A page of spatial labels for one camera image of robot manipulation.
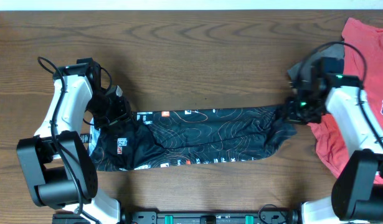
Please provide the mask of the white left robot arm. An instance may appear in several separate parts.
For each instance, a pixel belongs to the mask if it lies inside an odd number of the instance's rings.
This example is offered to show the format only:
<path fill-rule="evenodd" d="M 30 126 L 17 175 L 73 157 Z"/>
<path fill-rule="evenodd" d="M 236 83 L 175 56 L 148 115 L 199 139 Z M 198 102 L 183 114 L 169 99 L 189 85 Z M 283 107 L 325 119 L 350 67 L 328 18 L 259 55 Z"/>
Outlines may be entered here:
<path fill-rule="evenodd" d="M 101 84 L 104 68 L 92 58 L 47 69 L 54 96 L 33 137 L 21 139 L 16 153 L 31 199 L 56 210 L 52 223 L 131 223 L 121 203 L 98 187 L 97 170 L 80 132 L 85 112 L 97 130 L 111 130 L 132 119 L 120 87 Z"/>

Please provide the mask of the black orange-patterned jersey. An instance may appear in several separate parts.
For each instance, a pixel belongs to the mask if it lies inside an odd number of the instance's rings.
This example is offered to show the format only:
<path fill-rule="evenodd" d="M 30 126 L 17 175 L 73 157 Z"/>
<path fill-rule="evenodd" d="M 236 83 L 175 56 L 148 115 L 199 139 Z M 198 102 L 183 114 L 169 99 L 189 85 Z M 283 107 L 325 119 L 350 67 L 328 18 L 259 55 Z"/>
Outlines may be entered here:
<path fill-rule="evenodd" d="M 266 159 L 296 129 L 279 106 L 134 112 L 112 129 L 91 128 L 88 154 L 99 171 Z"/>

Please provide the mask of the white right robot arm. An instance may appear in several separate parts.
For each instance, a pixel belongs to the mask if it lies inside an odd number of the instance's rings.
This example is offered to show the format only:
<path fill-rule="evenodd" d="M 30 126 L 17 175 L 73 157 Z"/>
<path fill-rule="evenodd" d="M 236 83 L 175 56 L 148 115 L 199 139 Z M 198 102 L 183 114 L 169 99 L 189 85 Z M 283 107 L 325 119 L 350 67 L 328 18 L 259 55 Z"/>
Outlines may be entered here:
<path fill-rule="evenodd" d="M 383 222 L 383 131 L 362 80 L 342 72 L 341 59 L 313 61 L 310 79 L 295 78 L 295 95 L 283 107 L 283 119 L 295 124 L 320 123 L 330 114 L 349 155 L 331 195 L 301 204 L 299 223 Z"/>

